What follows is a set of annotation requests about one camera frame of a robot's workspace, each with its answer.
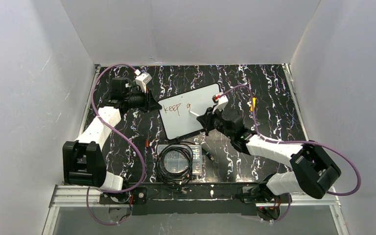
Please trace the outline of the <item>red whiteboard marker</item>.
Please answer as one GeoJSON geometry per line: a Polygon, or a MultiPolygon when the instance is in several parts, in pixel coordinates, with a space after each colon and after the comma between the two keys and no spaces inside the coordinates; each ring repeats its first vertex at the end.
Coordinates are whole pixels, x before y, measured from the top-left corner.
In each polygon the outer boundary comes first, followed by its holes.
{"type": "Polygon", "coordinates": [[[191,114],[195,115],[196,117],[200,116],[199,114],[193,112],[193,111],[189,111],[191,114]]]}

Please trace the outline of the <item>clear plastic parts box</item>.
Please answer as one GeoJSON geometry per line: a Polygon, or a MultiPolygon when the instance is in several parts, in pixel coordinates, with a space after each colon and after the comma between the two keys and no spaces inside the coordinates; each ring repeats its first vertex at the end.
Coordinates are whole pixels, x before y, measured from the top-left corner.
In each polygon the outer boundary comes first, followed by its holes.
{"type": "Polygon", "coordinates": [[[202,175],[203,156],[201,146],[184,143],[172,144],[169,147],[166,144],[159,144],[156,150],[157,156],[162,157],[163,166],[168,172],[183,172],[191,163],[192,175],[202,175]]]}

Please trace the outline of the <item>small white whiteboard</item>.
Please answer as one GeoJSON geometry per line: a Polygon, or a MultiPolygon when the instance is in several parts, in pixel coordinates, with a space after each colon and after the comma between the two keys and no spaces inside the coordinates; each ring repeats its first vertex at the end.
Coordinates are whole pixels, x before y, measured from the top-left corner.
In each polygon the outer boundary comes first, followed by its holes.
{"type": "Polygon", "coordinates": [[[159,100],[166,138],[172,140],[201,130],[202,125],[189,111],[203,115],[214,105],[212,97],[219,92],[219,85],[214,83],[159,100]]]}

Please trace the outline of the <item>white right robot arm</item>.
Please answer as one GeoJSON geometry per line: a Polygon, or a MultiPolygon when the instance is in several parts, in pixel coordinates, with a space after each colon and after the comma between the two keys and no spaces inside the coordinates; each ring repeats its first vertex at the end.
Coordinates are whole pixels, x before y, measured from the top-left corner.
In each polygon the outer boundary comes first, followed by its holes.
{"type": "Polygon", "coordinates": [[[305,193],[321,199],[341,176],[341,170],[327,152],[314,142],[310,144],[280,144],[265,141],[256,132],[245,127],[242,118],[226,120],[222,112],[208,108],[203,115],[197,115],[206,134],[217,130],[228,137],[231,146],[240,153],[262,156],[292,168],[291,172],[267,176],[244,197],[269,201],[286,193],[305,193]]]}

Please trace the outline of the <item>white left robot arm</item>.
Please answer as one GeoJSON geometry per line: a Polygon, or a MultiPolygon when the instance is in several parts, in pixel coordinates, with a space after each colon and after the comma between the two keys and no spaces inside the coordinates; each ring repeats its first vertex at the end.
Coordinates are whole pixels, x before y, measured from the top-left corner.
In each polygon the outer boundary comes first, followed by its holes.
{"type": "Polygon", "coordinates": [[[65,183],[107,191],[122,190],[124,179],[107,171],[101,150],[112,128],[127,111],[140,109],[149,113],[162,108],[146,87],[151,80],[152,76],[146,72],[136,77],[135,85],[124,77],[112,80],[110,93],[88,128],[76,140],[63,145],[65,183]]]}

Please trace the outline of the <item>aluminium front rail frame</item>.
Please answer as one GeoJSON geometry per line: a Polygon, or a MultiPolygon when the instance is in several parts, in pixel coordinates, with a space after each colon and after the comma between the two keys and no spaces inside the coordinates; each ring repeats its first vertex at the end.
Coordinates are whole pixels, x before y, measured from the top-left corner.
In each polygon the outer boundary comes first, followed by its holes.
{"type": "Polygon", "coordinates": [[[143,183],[137,188],[119,194],[102,193],[97,189],[85,186],[56,186],[50,207],[122,207],[128,202],[143,205],[154,201],[233,201],[235,195],[256,183],[192,183],[184,191],[169,188],[162,183],[143,183]]]}

